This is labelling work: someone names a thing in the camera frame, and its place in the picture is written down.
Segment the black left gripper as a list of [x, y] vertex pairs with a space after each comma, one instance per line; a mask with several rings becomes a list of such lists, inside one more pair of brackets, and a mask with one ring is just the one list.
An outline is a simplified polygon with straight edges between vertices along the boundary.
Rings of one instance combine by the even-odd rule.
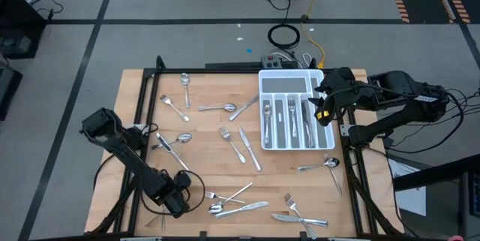
[[190, 209], [190, 205], [184, 196], [187, 189], [179, 190], [173, 179], [169, 175], [161, 176], [149, 197], [158, 206], [164, 205], [174, 218], [178, 218]]

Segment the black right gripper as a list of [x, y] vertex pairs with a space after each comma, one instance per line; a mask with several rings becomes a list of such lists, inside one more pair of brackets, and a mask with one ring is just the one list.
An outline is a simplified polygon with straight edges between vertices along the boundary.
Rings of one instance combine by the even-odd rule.
[[347, 68], [335, 68], [324, 76], [318, 92], [326, 94], [325, 98], [308, 98], [316, 105], [316, 120], [321, 126], [332, 121], [332, 113], [336, 107], [354, 107], [359, 110], [370, 109], [369, 84], [356, 80], [353, 72]]

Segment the white plastic cutlery tray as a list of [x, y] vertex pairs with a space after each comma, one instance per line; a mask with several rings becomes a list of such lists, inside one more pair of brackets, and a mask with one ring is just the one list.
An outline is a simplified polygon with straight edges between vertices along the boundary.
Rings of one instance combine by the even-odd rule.
[[[259, 111], [261, 123], [261, 146], [264, 150], [310, 151], [335, 148], [334, 133], [331, 125], [321, 126], [315, 113], [317, 106], [308, 98], [325, 98], [326, 94], [315, 90], [323, 81], [324, 73], [318, 69], [277, 69], [259, 72]], [[288, 99], [295, 100], [298, 137], [292, 136], [292, 120], [288, 108]], [[308, 148], [305, 125], [302, 121], [301, 101], [307, 102], [314, 148]], [[265, 144], [265, 117], [263, 108], [271, 105], [269, 124], [269, 143]]]

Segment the white paper sheet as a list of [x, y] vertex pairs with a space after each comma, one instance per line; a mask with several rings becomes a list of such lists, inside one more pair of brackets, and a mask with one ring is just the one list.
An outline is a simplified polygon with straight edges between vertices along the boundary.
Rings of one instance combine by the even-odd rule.
[[[389, 159], [388, 163], [392, 169], [394, 178], [398, 178], [419, 171], [418, 168], [397, 162], [393, 159]], [[395, 196], [398, 207], [400, 209], [421, 216], [427, 215], [427, 189], [425, 186], [411, 188], [403, 191], [396, 191]]]

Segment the black desk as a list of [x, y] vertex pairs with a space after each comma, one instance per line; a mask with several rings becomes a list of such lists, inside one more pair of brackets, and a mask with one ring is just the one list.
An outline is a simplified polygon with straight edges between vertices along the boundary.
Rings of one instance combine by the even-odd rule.
[[[458, 230], [465, 239], [480, 241], [480, 154], [394, 178], [393, 187], [405, 191], [454, 179], [459, 180]], [[479, 232], [467, 236], [469, 216], [478, 219]]]

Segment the black equipment case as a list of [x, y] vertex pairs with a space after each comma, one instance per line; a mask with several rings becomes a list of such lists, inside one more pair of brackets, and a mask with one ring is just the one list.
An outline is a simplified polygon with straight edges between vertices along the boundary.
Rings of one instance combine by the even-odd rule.
[[9, 67], [0, 67], [0, 121], [5, 120], [22, 78], [23, 75], [19, 71]]

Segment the black cabinet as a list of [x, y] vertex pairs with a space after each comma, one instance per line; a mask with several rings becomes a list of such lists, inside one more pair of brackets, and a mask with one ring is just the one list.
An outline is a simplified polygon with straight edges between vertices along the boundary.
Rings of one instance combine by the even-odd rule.
[[0, 0], [0, 55], [33, 59], [46, 25], [26, 0]]

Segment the black metal table frame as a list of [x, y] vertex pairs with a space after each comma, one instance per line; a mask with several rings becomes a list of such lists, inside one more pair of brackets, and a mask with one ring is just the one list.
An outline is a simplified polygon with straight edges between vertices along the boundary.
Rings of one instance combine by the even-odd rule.
[[[129, 125], [138, 120], [145, 121], [149, 109], [147, 89], [152, 85], [155, 77], [154, 68], [127, 69], [123, 71], [114, 110], [123, 124]], [[230, 95], [234, 99], [247, 98], [253, 94], [257, 87], [257, 74], [255, 68], [241, 69], [191, 69], [194, 86], [193, 96], [198, 99], [201, 95], [211, 98], [214, 93]], [[384, 231], [382, 222], [375, 223], [376, 239], [391, 241], [403, 236], [404, 227], [396, 216], [394, 205], [394, 191], [389, 166], [382, 155], [384, 148], [382, 141], [376, 139], [373, 149], [362, 153], [362, 165], [365, 172], [355, 170], [357, 176], [367, 178], [370, 197], [381, 213], [383, 220], [390, 223], [391, 229]], [[249, 195], [252, 198], [260, 195], [271, 196], [273, 201], [270, 208], [279, 212], [288, 211], [284, 202], [284, 193], [289, 192], [296, 200], [306, 200], [311, 206], [310, 215], [325, 215], [329, 219], [329, 226], [322, 230], [320, 236], [339, 238], [365, 237], [370, 235], [369, 220], [375, 218], [376, 212], [369, 210], [368, 205], [360, 195], [350, 197], [353, 187], [348, 183], [343, 184], [343, 196], [335, 197], [335, 187], [327, 183], [326, 176], [313, 172], [301, 181], [293, 171], [294, 161], [304, 161], [313, 157], [309, 152], [305, 155], [294, 155], [291, 152], [275, 158], [266, 152], [260, 154], [261, 161], [266, 169], [259, 173], [255, 170], [242, 170], [234, 167], [233, 174], [214, 172], [213, 167], [205, 161], [194, 164], [196, 172], [201, 173], [207, 187], [212, 188], [218, 182], [220, 188], [230, 190], [231, 182], [237, 178], [246, 180], [251, 177], [254, 183], [262, 183], [262, 188], [255, 188]], [[122, 212], [124, 218], [120, 230], [109, 229], [100, 233], [96, 229], [101, 217], [105, 216], [122, 192], [122, 178], [124, 166], [117, 160], [112, 160], [102, 171], [94, 191], [87, 223], [85, 226], [86, 241], [119, 241], [122, 238], [150, 237], [157, 239], [295, 239], [300, 240], [304, 232], [300, 226], [289, 226], [285, 222], [276, 221], [265, 211], [254, 215], [252, 213], [241, 215], [240, 218], [229, 217], [214, 219], [206, 214], [206, 208], [200, 207], [196, 211], [183, 215], [179, 219], [169, 218], [166, 231], [161, 231], [158, 223], [152, 227], [145, 224], [155, 215], [145, 210], [143, 206], [137, 211], [133, 210], [131, 199], [127, 200]]]

